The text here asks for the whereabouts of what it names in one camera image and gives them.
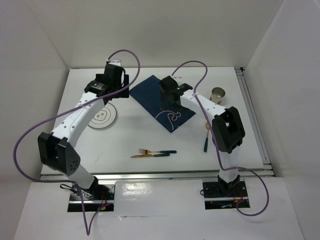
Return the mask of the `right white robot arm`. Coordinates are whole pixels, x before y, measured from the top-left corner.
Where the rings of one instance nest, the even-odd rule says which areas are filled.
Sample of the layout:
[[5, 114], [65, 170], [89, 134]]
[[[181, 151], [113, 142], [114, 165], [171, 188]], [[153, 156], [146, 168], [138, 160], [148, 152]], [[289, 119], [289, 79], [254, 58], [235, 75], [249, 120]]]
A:
[[163, 100], [204, 116], [210, 123], [220, 166], [218, 190], [223, 196], [230, 196], [240, 182], [239, 151], [246, 135], [239, 111], [233, 106], [226, 108], [212, 102], [186, 83], [178, 85], [171, 76], [160, 80], [159, 87]]

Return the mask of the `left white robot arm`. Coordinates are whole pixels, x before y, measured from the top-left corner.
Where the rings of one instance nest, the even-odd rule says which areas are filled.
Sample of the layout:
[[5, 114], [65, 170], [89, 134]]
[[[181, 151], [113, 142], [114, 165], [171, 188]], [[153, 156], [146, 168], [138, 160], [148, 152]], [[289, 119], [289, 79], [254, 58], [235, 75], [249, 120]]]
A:
[[81, 157], [75, 147], [81, 134], [94, 116], [114, 98], [128, 98], [129, 75], [123, 67], [107, 63], [104, 72], [84, 88], [77, 110], [68, 114], [64, 121], [50, 133], [42, 132], [37, 139], [41, 162], [73, 182], [88, 200], [108, 194], [108, 188], [81, 165]]

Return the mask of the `dark blue cloth placemat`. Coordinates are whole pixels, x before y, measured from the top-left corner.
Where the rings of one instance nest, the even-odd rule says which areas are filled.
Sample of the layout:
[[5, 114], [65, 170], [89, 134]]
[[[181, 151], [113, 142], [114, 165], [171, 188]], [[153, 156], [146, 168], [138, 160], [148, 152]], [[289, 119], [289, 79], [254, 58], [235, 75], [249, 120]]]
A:
[[160, 79], [152, 75], [133, 87], [129, 94], [170, 133], [186, 123], [195, 113], [164, 100]]

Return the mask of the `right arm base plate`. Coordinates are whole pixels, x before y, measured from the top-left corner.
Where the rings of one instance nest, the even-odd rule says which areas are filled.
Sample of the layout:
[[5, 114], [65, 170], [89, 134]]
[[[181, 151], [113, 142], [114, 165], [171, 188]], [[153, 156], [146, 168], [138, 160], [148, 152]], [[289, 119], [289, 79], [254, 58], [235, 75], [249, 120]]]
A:
[[228, 192], [223, 192], [217, 181], [203, 182], [200, 195], [204, 197], [206, 210], [236, 209], [237, 204], [239, 204], [239, 209], [250, 208], [247, 187], [244, 181], [240, 181], [235, 188]]

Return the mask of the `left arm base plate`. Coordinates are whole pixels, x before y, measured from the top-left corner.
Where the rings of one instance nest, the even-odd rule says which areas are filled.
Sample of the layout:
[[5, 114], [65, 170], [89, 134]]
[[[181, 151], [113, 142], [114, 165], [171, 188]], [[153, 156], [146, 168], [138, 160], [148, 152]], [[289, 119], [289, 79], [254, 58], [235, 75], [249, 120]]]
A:
[[[114, 182], [107, 182], [104, 185], [107, 190], [98, 193], [96, 196], [87, 194], [82, 191], [83, 204], [86, 212], [96, 212], [99, 209], [101, 212], [113, 212], [114, 211], [114, 197], [116, 184]], [[69, 200], [67, 211], [69, 213], [80, 213], [82, 211], [81, 196], [79, 195], [75, 186], [63, 186], [60, 185], [61, 189], [69, 190]]]

